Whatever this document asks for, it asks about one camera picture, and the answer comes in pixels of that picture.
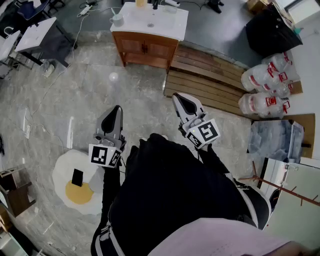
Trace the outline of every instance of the faucet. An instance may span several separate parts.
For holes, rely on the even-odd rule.
[[[154,2],[153,2],[153,9],[154,10],[158,9],[158,2],[159,2],[159,0],[154,0]]]

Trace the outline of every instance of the cabinet door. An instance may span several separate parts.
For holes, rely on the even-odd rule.
[[[120,53],[144,54],[145,41],[140,38],[132,38],[130,36],[115,37],[116,44]]]
[[[144,53],[150,56],[170,60],[175,53],[177,45],[161,42],[144,40]]]

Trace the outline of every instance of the bathroom vanity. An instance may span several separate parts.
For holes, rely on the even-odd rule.
[[[168,69],[179,44],[185,38],[188,11],[164,11],[163,5],[154,10],[152,4],[138,8],[126,2],[119,12],[122,26],[111,26],[123,66],[137,63]]]

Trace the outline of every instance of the white cup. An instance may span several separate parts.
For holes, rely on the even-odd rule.
[[[121,27],[125,23],[124,16],[118,13],[110,19],[110,22],[116,27]]]

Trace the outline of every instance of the tile floor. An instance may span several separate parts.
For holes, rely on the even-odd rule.
[[[58,65],[45,79],[37,65],[31,71],[20,67],[10,81],[2,81],[2,165],[26,166],[19,178],[21,182],[32,182],[29,192],[36,203],[14,223],[36,247],[51,256],[89,256],[100,216],[82,215],[65,206],[55,194],[52,170],[57,158],[67,150],[88,150],[96,119],[106,109],[116,104],[123,108],[123,134],[127,139],[124,159],[130,147],[138,145],[139,138],[148,138],[151,133],[166,135],[196,153],[191,142],[178,132],[179,119],[172,101],[163,95],[164,69],[135,64],[122,67],[113,43],[79,46],[73,64],[56,79],[63,69]],[[118,80],[112,82],[109,75],[113,72],[118,74]],[[246,150],[251,121],[208,107],[206,110],[221,132],[214,150],[222,162],[236,177],[250,175]],[[29,122],[33,125],[30,138],[26,139],[24,131]]]

